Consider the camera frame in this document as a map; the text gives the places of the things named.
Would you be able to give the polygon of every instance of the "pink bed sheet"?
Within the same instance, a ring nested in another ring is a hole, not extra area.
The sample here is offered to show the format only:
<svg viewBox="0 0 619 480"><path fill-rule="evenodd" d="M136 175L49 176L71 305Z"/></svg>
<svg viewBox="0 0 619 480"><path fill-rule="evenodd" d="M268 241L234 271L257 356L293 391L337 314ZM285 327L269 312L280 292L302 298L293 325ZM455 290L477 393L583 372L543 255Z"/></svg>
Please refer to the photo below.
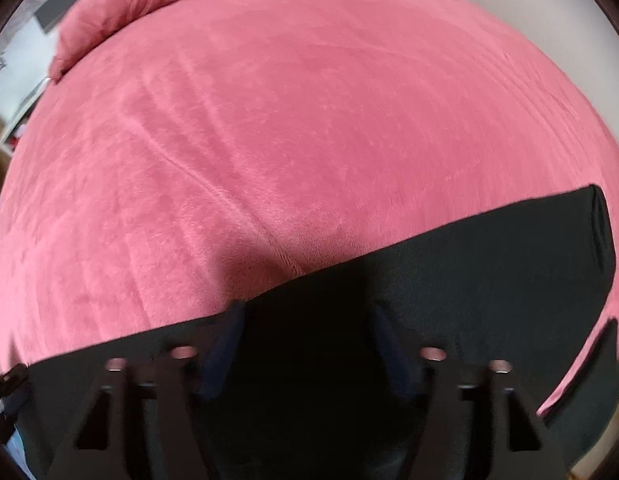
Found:
<svg viewBox="0 0 619 480"><path fill-rule="evenodd" d="M616 279L541 411L619 319L619 147L543 53L474 4L179 0L126 21L46 91L10 167L3 369L590 183Z"/></svg>

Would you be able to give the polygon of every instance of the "pink blanket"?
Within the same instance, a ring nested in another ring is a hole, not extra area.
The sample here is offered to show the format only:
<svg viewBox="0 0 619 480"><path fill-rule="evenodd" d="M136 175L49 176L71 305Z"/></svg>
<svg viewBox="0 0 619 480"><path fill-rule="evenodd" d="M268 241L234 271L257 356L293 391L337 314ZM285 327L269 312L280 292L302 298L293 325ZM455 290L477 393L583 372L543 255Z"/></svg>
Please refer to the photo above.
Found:
<svg viewBox="0 0 619 480"><path fill-rule="evenodd" d="M590 183L616 280L542 409L619 319L619 147L465 0L81 0L60 45L2 196L3 369Z"/></svg>

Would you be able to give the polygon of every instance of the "metal screw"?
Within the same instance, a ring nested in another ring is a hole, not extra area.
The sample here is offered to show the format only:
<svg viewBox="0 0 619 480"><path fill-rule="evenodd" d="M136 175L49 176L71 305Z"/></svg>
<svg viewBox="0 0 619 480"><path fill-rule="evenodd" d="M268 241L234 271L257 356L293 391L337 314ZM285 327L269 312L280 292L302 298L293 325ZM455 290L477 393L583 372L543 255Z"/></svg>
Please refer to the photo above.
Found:
<svg viewBox="0 0 619 480"><path fill-rule="evenodd" d="M489 367L497 374L506 374L512 371L512 364L502 359L495 359L489 362Z"/></svg>
<svg viewBox="0 0 619 480"><path fill-rule="evenodd" d="M421 348L421 357L428 361L445 361L445 359L447 359L447 354L445 350L441 350L440 348L425 346Z"/></svg>
<svg viewBox="0 0 619 480"><path fill-rule="evenodd" d="M109 372L120 372L122 370L125 370L126 364L127 360L125 358L115 357L113 359L110 359L106 363L106 370L108 370Z"/></svg>
<svg viewBox="0 0 619 480"><path fill-rule="evenodd" d="M193 346L179 346L170 352L170 355L174 359L191 359L196 354L198 354L198 352Z"/></svg>

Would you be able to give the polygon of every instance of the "black fabric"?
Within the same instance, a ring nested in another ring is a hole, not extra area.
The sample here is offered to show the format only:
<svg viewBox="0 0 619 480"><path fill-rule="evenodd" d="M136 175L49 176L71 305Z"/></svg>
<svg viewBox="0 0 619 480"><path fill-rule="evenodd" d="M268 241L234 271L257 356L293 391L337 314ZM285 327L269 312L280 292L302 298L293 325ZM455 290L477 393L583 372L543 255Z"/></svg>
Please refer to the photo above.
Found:
<svg viewBox="0 0 619 480"><path fill-rule="evenodd" d="M591 332L614 270L605 199L590 186L467 218L293 280L248 302L226 386L194 411L197 434L221 478L396 478L425 407L390 395L368 326L370 304L412 328L419 344L476 364L509 360L540 405ZM107 358L147 358L196 323L32 366L34 402L18 424L32 469L46 470ZM552 420L568 464L595 442L619 398L614 339L603 338L605 351L593 355L590 372ZM467 444L467 436L459 440Z"/></svg>

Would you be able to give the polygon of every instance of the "folded black garment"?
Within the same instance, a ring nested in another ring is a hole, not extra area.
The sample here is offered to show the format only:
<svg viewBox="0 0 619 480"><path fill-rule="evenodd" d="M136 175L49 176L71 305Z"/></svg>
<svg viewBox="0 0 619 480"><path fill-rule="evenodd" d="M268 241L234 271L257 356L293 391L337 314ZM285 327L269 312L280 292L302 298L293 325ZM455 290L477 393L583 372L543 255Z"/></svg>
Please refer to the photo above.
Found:
<svg viewBox="0 0 619 480"><path fill-rule="evenodd" d="M426 408L396 399L369 329L380 304L472 364L506 359L539 406L571 366L611 288L615 253L596 186L454 222L285 283L248 302L221 395L192 414L223 479L393 479ZM201 320L129 336L33 365L18 423L37 475L104 361L147 359ZM615 327L549 419L566 465L587 451L619 400ZM152 427L155 407L148 405ZM458 436L459 453L469 449ZM166 478L149 441L154 480ZM470 476L459 471L450 478Z"/></svg>

